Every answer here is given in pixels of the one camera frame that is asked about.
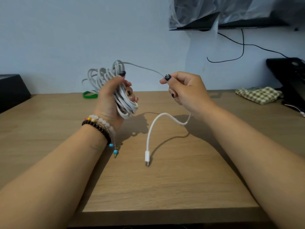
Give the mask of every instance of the wooden desk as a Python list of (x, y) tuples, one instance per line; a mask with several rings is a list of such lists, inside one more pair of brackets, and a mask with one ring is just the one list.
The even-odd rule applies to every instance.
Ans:
[[(211, 91), (228, 109), (296, 153), (305, 119), (271, 103), (260, 106), (232, 91)], [(194, 118), (185, 127), (168, 117), (152, 131), (152, 163), (144, 165), (146, 138), (157, 114), (185, 121), (188, 112), (167, 92), (138, 92), (137, 116), (117, 134), (116, 159), (103, 152), (70, 226), (268, 220), (236, 174), (211, 131)], [(0, 187), (28, 169), (80, 128), (96, 100), (80, 93), (36, 95), (0, 114)]]

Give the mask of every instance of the person's left arm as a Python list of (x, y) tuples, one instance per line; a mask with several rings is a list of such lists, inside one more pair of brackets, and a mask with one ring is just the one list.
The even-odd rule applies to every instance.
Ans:
[[(131, 86), (124, 77), (115, 77), (105, 84), (94, 111), (115, 130), (121, 127), (123, 119), (116, 111), (112, 93), (122, 82)], [(138, 100), (134, 94), (130, 95), (130, 99)], [(91, 125), (84, 125), (7, 184), (0, 191), (0, 227), (66, 228), (106, 145), (107, 140), (100, 131)]]

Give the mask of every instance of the black wire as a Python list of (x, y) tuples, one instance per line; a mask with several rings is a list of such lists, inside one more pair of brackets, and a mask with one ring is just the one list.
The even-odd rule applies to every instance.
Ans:
[[(231, 40), (232, 42), (235, 42), (235, 43), (237, 43), (237, 44), (243, 46), (243, 48), (242, 48), (242, 55), (241, 55), (240, 57), (238, 57), (237, 59), (239, 59), (239, 58), (241, 58), (241, 57), (243, 56), (243, 54), (244, 54), (244, 47), (245, 47), (245, 46), (255, 46), (255, 47), (258, 47), (258, 48), (260, 48), (260, 49), (262, 49), (262, 50), (270, 51), (270, 52), (273, 52), (273, 53), (277, 53), (277, 54), (282, 55), (282, 56), (285, 57), (285, 58), (289, 58), (289, 57), (285, 56), (284, 54), (282, 54), (282, 53), (280, 53), (280, 52), (277, 52), (277, 51), (268, 50), (268, 49), (262, 48), (262, 47), (260, 47), (260, 46), (258, 46), (258, 45), (254, 45), (254, 44), (245, 44), (244, 32), (243, 32), (242, 29), (241, 29), (241, 31), (242, 31), (242, 43), (236, 42), (236, 41), (234, 41), (233, 39), (229, 38), (228, 36), (225, 36), (224, 34), (221, 34), (221, 33), (218, 32), (218, 34), (220, 34), (221, 36), (223, 36), (223, 37), (225, 37), (225, 38)], [(233, 60), (237, 60), (237, 59), (231, 59), (231, 60), (225, 60), (225, 61), (219, 61), (219, 62), (233, 61)]]
[[(240, 58), (244, 55), (244, 52), (245, 52), (245, 37), (244, 37), (244, 31), (243, 31), (242, 29), (241, 29), (241, 31), (242, 31), (242, 44), (241, 44), (241, 43), (238, 43), (238, 42), (236, 42), (236, 43), (242, 45), (242, 55), (241, 55), (240, 57), (236, 58), (236, 59), (224, 60), (224, 61), (219, 61), (219, 62), (234, 61), (234, 60), (240, 59)], [(208, 60), (209, 62), (212, 62), (212, 63), (218, 63), (218, 62), (213, 62), (213, 61), (209, 60), (208, 57), (207, 57), (207, 60)]]

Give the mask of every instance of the person's right arm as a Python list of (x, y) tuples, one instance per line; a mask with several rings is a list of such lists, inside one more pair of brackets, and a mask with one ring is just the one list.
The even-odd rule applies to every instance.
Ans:
[(204, 121), (234, 162), (258, 203), (280, 228), (305, 228), (305, 160), (210, 99), (200, 76), (175, 72), (174, 99)]

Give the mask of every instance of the checkered cloth pouch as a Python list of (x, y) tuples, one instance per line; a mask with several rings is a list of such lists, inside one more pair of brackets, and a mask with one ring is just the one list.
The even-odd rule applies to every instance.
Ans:
[(240, 88), (235, 91), (235, 93), (239, 96), (242, 96), (248, 100), (251, 100), (258, 104), (266, 104), (272, 101), (277, 100), (277, 98), (283, 98), (284, 95), (281, 91), (277, 91), (271, 87), (265, 88), (252, 88), (245, 89)]

